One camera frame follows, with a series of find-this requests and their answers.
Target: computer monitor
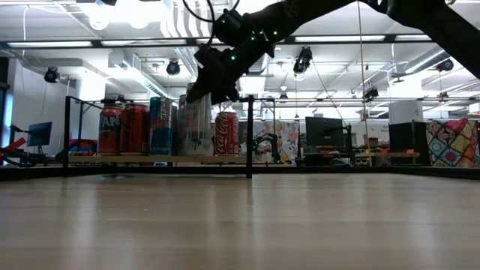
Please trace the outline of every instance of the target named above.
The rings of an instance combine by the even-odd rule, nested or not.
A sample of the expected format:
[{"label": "computer monitor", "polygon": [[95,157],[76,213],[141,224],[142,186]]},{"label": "computer monitor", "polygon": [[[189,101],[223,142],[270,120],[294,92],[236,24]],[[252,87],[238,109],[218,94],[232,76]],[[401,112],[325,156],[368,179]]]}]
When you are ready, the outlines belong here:
[{"label": "computer monitor", "polygon": [[345,147],[343,122],[341,119],[306,117],[308,146]]},{"label": "computer monitor", "polygon": [[52,133],[52,122],[31,124],[28,128],[27,146],[48,146]]}]

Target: blue can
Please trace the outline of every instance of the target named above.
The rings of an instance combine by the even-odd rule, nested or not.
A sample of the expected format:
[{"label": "blue can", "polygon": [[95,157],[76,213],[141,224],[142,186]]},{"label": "blue can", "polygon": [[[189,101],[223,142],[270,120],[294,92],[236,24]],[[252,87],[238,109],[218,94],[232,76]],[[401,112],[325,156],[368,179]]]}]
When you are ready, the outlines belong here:
[{"label": "blue can", "polygon": [[165,97],[150,99],[150,155],[171,155],[173,102]]}]

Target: red can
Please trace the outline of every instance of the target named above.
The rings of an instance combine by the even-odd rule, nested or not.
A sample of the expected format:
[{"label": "red can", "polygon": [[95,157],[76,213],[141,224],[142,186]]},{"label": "red can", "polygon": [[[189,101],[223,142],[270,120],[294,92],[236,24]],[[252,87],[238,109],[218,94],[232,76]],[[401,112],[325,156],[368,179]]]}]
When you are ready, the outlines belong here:
[{"label": "red can", "polygon": [[239,154],[239,118],[234,112],[220,112],[215,119],[216,155]]},{"label": "red can", "polygon": [[145,155],[149,145],[149,118],[147,106],[127,104],[121,113],[122,155]]},{"label": "red can", "polygon": [[98,154],[120,154],[120,130],[122,108],[105,106],[100,112],[100,127],[98,132]]}]

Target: wooden floor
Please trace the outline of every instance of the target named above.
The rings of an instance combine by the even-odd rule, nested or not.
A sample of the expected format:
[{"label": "wooden floor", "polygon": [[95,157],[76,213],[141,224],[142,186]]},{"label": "wooden floor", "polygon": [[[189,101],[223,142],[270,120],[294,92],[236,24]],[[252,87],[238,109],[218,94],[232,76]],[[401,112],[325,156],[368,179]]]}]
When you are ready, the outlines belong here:
[{"label": "wooden floor", "polygon": [[408,175],[0,184],[1,270],[480,269],[480,183]]}]

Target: robotic arm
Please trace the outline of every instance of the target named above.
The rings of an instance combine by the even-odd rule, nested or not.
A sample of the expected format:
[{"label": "robotic arm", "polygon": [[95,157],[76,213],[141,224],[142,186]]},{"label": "robotic arm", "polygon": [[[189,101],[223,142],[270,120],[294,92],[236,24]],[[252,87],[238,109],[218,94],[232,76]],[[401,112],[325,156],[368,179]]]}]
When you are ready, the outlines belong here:
[{"label": "robotic arm", "polygon": [[[444,0],[362,0],[393,20],[422,30],[467,70],[480,78],[480,33],[446,5]],[[202,45],[195,57],[199,77],[187,102],[211,93],[213,104],[237,101],[236,81],[263,54],[274,57],[275,44],[303,24],[342,8],[356,0],[286,0],[263,10],[240,15],[225,10],[213,25],[217,38],[233,49],[219,51]]]}]

